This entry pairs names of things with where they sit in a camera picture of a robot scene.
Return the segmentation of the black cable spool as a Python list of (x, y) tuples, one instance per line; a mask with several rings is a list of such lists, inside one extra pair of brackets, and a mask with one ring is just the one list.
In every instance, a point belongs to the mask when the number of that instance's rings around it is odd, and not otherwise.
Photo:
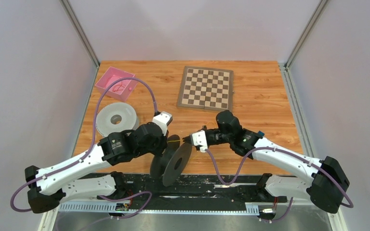
[(181, 143), (178, 135), (167, 139), (167, 148), (162, 156), (154, 156), (150, 166), (150, 176), (153, 179), (162, 177), (162, 184), (172, 185), (185, 169), (192, 153), (192, 145)]

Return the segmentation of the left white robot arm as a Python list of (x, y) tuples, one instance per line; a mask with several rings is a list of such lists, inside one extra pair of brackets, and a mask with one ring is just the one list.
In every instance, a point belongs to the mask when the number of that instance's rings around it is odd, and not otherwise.
[(166, 124), (148, 122), (136, 130), (110, 133), (91, 149), (57, 165), (27, 167), (26, 180), (33, 181), (27, 192), (32, 212), (39, 214), (59, 206), (67, 197), (65, 186), (76, 185), (79, 178), (89, 173), (130, 162), (148, 153), (161, 156), (167, 147), (167, 134)]

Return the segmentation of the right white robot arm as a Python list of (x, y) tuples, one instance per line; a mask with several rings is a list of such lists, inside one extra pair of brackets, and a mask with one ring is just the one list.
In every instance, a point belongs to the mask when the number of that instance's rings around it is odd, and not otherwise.
[(247, 158), (269, 163), (292, 174), (282, 177), (264, 174), (262, 184), (256, 187), (257, 197), (268, 201), (271, 197), (293, 197), (310, 200), (321, 210), (336, 214), (341, 206), (353, 208), (354, 203), (346, 193), (350, 182), (338, 160), (306, 156), (275, 144), (264, 133), (243, 128), (230, 111), (219, 112), (217, 128), (202, 127), (183, 138), (201, 153), (213, 154), (209, 147), (229, 144), (230, 149), (243, 159), (237, 169), (233, 184)]

